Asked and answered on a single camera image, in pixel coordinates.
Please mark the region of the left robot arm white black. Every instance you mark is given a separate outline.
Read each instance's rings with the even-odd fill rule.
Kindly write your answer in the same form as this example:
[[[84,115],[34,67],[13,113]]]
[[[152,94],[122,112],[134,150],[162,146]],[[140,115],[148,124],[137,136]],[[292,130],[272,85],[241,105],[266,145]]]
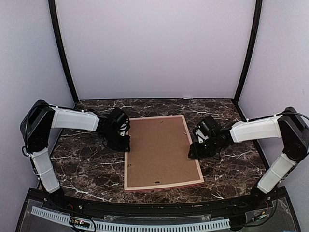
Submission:
[[[91,111],[70,109],[37,100],[20,124],[24,140],[22,152],[29,156],[36,176],[50,193],[49,203],[58,211],[68,207],[68,199],[57,192],[61,187],[54,172],[48,151],[52,129],[75,129],[97,133],[105,148],[130,151],[128,115],[120,108],[98,115]]]

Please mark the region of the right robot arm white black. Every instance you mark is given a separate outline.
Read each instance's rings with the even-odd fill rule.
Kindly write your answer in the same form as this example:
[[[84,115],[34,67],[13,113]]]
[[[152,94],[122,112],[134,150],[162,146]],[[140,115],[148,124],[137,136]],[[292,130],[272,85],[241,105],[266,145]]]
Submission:
[[[188,157],[214,157],[231,144],[267,138],[282,139],[284,148],[266,173],[252,187],[246,205],[256,210],[277,184],[309,154],[309,127],[305,115],[287,107],[272,116],[246,119],[225,126],[212,116],[203,118],[193,130],[197,141],[190,145]]]

